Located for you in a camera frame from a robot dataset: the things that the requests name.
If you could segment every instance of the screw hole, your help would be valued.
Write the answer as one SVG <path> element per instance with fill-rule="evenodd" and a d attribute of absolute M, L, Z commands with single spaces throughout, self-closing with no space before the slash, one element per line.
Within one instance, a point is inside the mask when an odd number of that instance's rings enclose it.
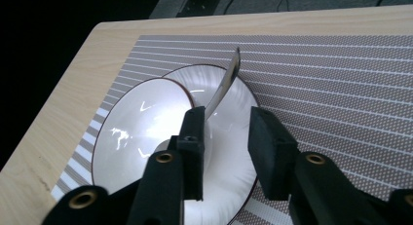
<path fill-rule="evenodd" d="M 195 137 L 195 136 L 190 136 L 190 135 L 183 137 L 183 139 L 184 139 L 184 140 L 189 140 L 189 141 L 196 141 L 196 140 L 198 140 L 197 137 Z"/>
<path fill-rule="evenodd" d="M 306 156 L 306 159 L 307 159 L 308 162 L 310 162 L 312 164 L 316 164 L 316 165 L 325 164 L 325 159 L 320 155 L 309 154 L 309 155 Z"/>
<path fill-rule="evenodd" d="M 97 198 L 95 190 L 82 192 L 69 201 L 69 207 L 79 209 L 90 206 Z"/>
<path fill-rule="evenodd" d="M 170 161 L 172 161 L 172 159 L 173 159 L 173 155 L 168 154 L 168 153 L 161 154 L 156 157 L 156 161 L 162 164 L 169 163 Z"/>

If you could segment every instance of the wooden table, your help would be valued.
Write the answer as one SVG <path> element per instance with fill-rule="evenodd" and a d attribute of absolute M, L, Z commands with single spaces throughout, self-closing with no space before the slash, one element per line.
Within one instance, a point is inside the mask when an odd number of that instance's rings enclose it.
<path fill-rule="evenodd" d="M 41 224 L 96 109 L 143 34 L 412 35 L 413 5 L 98 24 L 0 172 L 0 224 Z"/>

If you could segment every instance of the spoon handle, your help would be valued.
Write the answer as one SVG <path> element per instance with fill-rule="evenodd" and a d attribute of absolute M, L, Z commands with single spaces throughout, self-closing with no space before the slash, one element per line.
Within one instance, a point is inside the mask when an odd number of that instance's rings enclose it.
<path fill-rule="evenodd" d="M 205 120 L 207 120 L 212 115 L 212 113 L 215 111 L 216 107 L 218 106 L 219 102 L 221 102 L 222 98 L 224 98 L 225 94 L 230 89 L 234 80 L 237 78 L 238 72 L 240 71 L 240 65 L 241 65 L 240 48 L 237 47 L 235 50 L 234 56 L 231 59 L 230 66 L 225 72 L 225 75 L 222 78 L 222 81 L 219 84 L 218 89 L 216 90 L 209 104 L 206 106 Z"/>

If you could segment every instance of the black plastic part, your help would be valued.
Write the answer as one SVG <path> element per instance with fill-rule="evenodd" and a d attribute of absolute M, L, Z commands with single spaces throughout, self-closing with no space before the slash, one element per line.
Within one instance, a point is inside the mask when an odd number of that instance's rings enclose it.
<path fill-rule="evenodd" d="M 117 225 L 127 223 L 139 183 L 140 179 L 109 195 L 106 210 L 109 217 L 104 224 Z"/>
<path fill-rule="evenodd" d="M 172 135 L 169 140 L 168 150 L 177 150 L 177 147 L 176 147 L 177 141 L 178 141 L 178 136 Z"/>
<path fill-rule="evenodd" d="M 318 224 L 388 224 L 328 157 L 301 153 L 295 176 Z"/>
<path fill-rule="evenodd" d="M 203 199 L 204 124 L 205 108 L 203 106 L 188 110 L 176 140 L 176 150 L 183 160 L 185 200 Z"/>
<path fill-rule="evenodd" d="M 108 193 L 99 186 L 85 185 L 65 194 L 43 220 L 43 225 L 105 224 Z"/>
<path fill-rule="evenodd" d="M 389 210 L 396 224 L 413 224 L 413 189 L 394 190 L 389 198 Z"/>
<path fill-rule="evenodd" d="M 183 224 L 183 168 L 177 151 L 149 157 L 126 224 Z"/>
<path fill-rule="evenodd" d="M 286 201 L 290 193 L 297 141 L 270 111 L 251 107 L 248 152 L 269 200 Z"/>
<path fill-rule="evenodd" d="M 380 216 L 382 216 L 389 224 L 397 224 L 395 222 L 394 213 L 389 210 L 388 202 L 385 202 L 379 198 L 376 198 L 370 194 L 367 194 L 361 190 L 358 190 L 363 197 L 373 206 L 374 210 L 376 210 Z"/>
<path fill-rule="evenodd" d="M 288 210 L 294 225 L 318 225 L 316 216 L 295 176 L 292 181 Z"/>

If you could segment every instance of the patterned printed sheet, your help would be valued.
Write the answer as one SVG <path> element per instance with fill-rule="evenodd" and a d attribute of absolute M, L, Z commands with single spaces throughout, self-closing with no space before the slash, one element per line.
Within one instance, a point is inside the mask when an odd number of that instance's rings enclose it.
<path fill-rule="evenodd" d="M 387 200 L 413 185 L 413 36 L 141 36 L 53 189 L 92 184 L 94 143 L 119 98 L 140 82 L 192 64 L 227 67 L 274 112 L 301 151 L 331 158 L 354 185 Z M 287 202 L 260 185 L 233 224 L 291 224 Z"/>

